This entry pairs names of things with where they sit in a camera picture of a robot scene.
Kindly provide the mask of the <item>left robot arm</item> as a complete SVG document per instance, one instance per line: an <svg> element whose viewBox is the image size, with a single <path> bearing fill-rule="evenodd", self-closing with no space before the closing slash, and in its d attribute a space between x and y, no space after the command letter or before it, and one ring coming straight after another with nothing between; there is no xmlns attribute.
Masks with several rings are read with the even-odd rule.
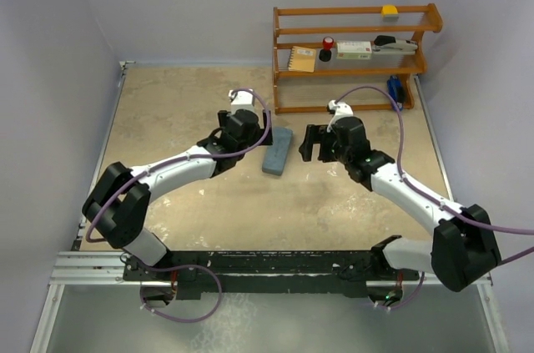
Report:
<svg viewBox="0 0 534 353"><path fill-rule="evenodd" d="M164 195L195 181L212 179L232 169L246 153L272 143L270 111L264 124L248 109L218 112L219 127L196 145L174 157L128 168L110 164L82 207L90 223L86 235L97 230L100 240L121 249L142 263L154 280L169 275L169 249L144 227L149 206Z"/></svg>

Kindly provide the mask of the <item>grey glasses case green lining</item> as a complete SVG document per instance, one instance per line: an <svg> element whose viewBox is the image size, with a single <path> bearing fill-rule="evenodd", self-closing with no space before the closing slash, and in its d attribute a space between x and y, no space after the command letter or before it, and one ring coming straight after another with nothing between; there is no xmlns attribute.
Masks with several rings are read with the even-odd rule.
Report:
<svg viewBox="0 0 534 353"><path fill-rule="evenodd" d="M272 144L265 151L262 172L281 176L292 144L293 131L288 128L274 127L272 138Z"/></svg>

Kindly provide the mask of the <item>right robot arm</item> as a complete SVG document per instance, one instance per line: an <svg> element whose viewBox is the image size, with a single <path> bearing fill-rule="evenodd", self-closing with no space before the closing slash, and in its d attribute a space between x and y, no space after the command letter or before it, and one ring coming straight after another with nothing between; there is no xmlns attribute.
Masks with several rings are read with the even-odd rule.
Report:
<svg viewBox="0 0 534 353"><path fill-rule="evenodd" d="M314 148L319 161L341 163L353 181L400 207L432 238L391 236L375 245L370 266L377 277L389 279L399 270L428 272L459 292L501 264L488 213L477 204L456 204L401 172L390 155L370 146L357 117L307 125L299 147L305 162Z"/></svg>

